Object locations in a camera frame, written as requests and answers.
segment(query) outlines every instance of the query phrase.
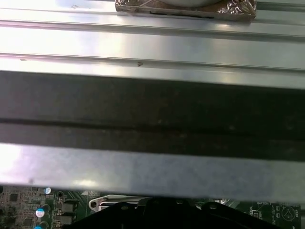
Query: shiny metal surface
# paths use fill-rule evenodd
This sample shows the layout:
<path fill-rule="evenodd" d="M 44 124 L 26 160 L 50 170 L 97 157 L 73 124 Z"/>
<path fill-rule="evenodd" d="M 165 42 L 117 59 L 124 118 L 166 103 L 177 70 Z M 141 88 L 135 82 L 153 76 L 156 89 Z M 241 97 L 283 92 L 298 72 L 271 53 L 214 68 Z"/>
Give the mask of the shiny metal surface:
<path fill-rule="evenodd" d="M 0 144 L 0 150 L 6 155 L 0 161 L 0 180 L 7 185 L 111 190 L 132 195 L 305 201 L 305 166 L 300 162 L 12 144 Z"/>
<path fill-rule="evenodd" d="M 197 6 L 208 6 L 219 2 L 220 0 L 161 0 L 167 4 L 173 6 L 182 7 L 197 7 Z"/>
<path fill-rule="evenodd" d="M 123 195 L 107 195 L 104 197 L 95 198 L 89 201 L 88 206 L 92 211 L 98 212 L 106 209 L 107 207 L 120 203 L 130 203 L 138 205 L 141 199 L 147 197 L 138 197 L 138 196 L 123 196 Z"/>
<path fill-rule="evenodd" d="M 0 69 L 305 88 L 305 16 L 279 3 L 258 2 L 277 10 L 259 7 L 247 24 L 139 19 L 104 1 L 2 1 Z"/>

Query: black plastic part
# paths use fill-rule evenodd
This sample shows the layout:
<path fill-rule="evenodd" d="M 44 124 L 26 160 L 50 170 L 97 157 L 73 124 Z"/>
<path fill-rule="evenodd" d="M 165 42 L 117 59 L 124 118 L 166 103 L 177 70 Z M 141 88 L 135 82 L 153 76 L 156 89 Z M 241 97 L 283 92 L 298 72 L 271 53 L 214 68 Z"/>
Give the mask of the black plastic part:
<path fill-rule="evenodd" d="M 63 229 L 279 229 L 227 206 L 216 204 L 216 208 L 211 209 L 211 204 L 215 203 L 207 203 L 198 209 L 188 201 L 171 198 L 152 198 L 146 206 L 138 208 L 128 203 L 118 203 Z"/>

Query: electronic component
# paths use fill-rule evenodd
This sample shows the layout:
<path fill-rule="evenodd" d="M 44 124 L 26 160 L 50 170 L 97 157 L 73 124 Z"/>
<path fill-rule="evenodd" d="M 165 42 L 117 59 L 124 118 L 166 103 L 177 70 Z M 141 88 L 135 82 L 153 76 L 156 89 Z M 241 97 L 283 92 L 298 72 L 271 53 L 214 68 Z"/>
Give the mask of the electronic component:
<path fill-rule="evenodd" d="M 40 205 L 40 204 L 41 204 L 41 201 L 40 201 L 40 200 L 33 200 L 33 204 Z"/>
<path fill-rule="evenodd" d="M 55 220 L 61 225 L 70 225 L 73 222 L 72 216 L 55 216 Z"/>
<path fill-rule="evenodd" d="M 15 209 L 14 208 L 9 208 L 7 215 L 4 217 L 4 224 L 5 225 L 12 225 L 16 221 L 16 216 L 15 216 Z"/>
<path fill-rule="evenodd" d="M 10 201 L 16 202 L 18 200 L 18 194 L 11 194 L 10 195 Z"/>
<path fill-rule="evenodd" d="M 262 213 L 260 211 L 252 210 L 252 216 L 253 217 L 260 219 L 261 215 L 262 215 Z"/>
<path fill-rule="evenodd" d="M 25 226 L 25 227 L 31 227 L 32 224 L 33 224 L 33 220 L 32 219 L 25 219 L 23 221 L 23 226 Z"/>
<path fill-rule="evenodd" d="M 45 190 L 44 190 L 44 193 L 45 194 L 50 194 L 52 192 L 52 190 L 51 190 L 51 188 L 50 187 L 47 187 L 47 188 L 45 188 Z"/>
<path fill-rule="evenodd" d="M 50 206 L 47 205 L 47 204 L 45 204 L 45 205 L 43 205 L 41 208 L 38 208 L 38 209 L 36 210 L 36 216 L 37 216 L 38 218 L 42 218 L 42 217 L 44 217 L 46 214 L 48 214 L 49 211 L 50 211 Z"/>
<path fill-rule="evenodd" d="M 49 224 L 47 222 L 41 222 L 39 225 L 37 225 L 34 229 L 48 229 Z"/>
<path fill-rule="evenodd" d="M 62 193 L 62 192 L 58 192 L 58 193 L 57 193 L 57 197 L 58 197 L 58 198 L 63 198 L 63 193 Z"/>
<path fill-rule="evenodd" d="M 57 204 L 56 206 L 62 213 L 74 212 L 74 205 L 70 203 Z"/>

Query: capacitor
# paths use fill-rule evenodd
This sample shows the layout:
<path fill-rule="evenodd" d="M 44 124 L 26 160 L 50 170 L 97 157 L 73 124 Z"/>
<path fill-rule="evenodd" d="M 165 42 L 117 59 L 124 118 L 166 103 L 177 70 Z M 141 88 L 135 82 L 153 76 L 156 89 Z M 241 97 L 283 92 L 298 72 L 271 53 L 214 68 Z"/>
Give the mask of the capacitor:
<path fill-rule="evenodd" d="M 36 210 L 36 216 L 38 217 L 38 218 L 42 218 L 42 217 L 44 217 L 46 214 L 48 214 L 49 213 L 49 211 L 50 211 L 50 206 L 48 205 L 48 204 L 44 204 L 44 205 L 42 205 L 40 208 L 38 208 L 37 210 Z"/>
<path fill-rule="evenodd" d="M 52 189 L 50 187 L 47 187 L 44 189 L 44 193 L 47 195 L 50 194 L 51 192 L 52 192 Z"/>
<path fill-rule="evenodd" d="M 47 222 L 41 222 L 39 225 L 37 225 L 34 229 L 48 229 L 49 224 Z"/>

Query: circuit board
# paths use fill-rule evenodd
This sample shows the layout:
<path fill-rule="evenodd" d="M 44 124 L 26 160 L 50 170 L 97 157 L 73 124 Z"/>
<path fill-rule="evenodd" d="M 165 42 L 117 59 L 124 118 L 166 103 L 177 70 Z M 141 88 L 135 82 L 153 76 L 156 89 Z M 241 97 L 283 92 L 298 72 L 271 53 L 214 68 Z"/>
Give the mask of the circuit board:
<path fill-rule="evenodd" d="M 195 199 L 199 205 L 219 202 L 250 216 L 277 225 L 283 229 L 301 229 L 301 207 L 288 203 L 241 202 L 232 199 Z"/>
<path fill-rule="evenodd" d="M 88 216 L 99 192 L 0 187 L 0 229 L 60 229 Z"/>
<path fill-rule="evenodd" d="M 0 186 L 0 229 L 61 229 L 94 213 L 88 202 L 105 195 L 95 191 Z M 207 198 L 193 201 L 198 206 L 219 202 L 283 229 L 301 229 L 299 205 Z"/>

